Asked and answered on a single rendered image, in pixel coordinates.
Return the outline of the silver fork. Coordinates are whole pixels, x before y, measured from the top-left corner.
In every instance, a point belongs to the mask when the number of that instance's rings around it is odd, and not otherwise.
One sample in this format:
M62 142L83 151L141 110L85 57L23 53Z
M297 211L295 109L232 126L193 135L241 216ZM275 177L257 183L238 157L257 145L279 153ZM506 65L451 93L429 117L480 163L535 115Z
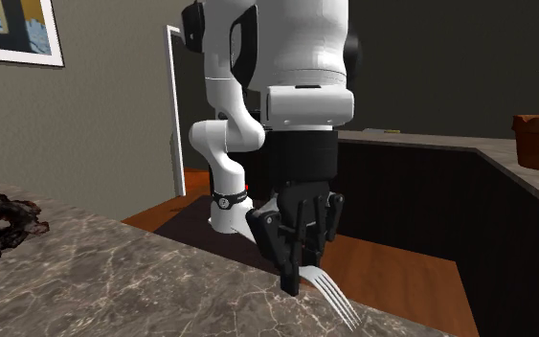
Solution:
M361 318L345 296L338 284L322 268L309 265L299 268L300 276L313 284L324 296L333 310L340 316L350 331L361 324Z

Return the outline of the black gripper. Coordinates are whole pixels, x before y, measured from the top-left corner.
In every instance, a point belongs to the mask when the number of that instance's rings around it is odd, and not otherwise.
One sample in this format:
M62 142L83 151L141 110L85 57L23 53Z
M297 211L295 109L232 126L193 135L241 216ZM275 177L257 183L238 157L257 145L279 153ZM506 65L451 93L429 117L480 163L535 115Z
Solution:
M345 198L328 192L329 181L337 175L338 133L270 131L263 148L269 179L279 197L249 211L246 221L261 255L280 271L281 290L296 297L301 265L319 266L326 242L337 234ZM307 225L305 199L313 199L314 218Z

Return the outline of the white door frame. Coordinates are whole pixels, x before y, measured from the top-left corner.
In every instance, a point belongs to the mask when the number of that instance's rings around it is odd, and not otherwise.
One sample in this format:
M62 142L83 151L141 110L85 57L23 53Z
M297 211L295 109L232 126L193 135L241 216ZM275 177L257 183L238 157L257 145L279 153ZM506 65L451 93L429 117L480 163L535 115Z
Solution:
M167 60L167 70L168 70L169 97L170 97L170 102L171 102L170 115L173 122L171 148L172 148L174 189L177 196L186 196L187 192L186 192L186 182L185 182L184 163L183 163L179 110L178 110L178 102L177 102L177 94L176 94L174 57L173 57L173 49L172 49L173 47L172 38L174 36L179 37L180 30L171 25L166 25L166 28L165 28L165 42L167 45L166 60Z

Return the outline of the dark robot stand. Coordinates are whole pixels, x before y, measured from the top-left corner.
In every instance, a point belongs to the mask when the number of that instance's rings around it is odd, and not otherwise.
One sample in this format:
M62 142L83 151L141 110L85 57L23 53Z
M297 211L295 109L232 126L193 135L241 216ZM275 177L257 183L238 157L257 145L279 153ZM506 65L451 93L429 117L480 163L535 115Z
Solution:
M154 234L188 244L257 269L279 275L252 241L240 234L221 234L208 223L212 198L200 196L183 211L154 231Z

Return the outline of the white framed wall picture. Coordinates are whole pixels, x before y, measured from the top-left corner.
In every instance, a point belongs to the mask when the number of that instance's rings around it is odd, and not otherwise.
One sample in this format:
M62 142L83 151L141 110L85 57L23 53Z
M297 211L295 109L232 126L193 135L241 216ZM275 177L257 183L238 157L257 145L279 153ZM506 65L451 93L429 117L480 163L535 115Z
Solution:
M0 61L64 65L52 0L0 0Z

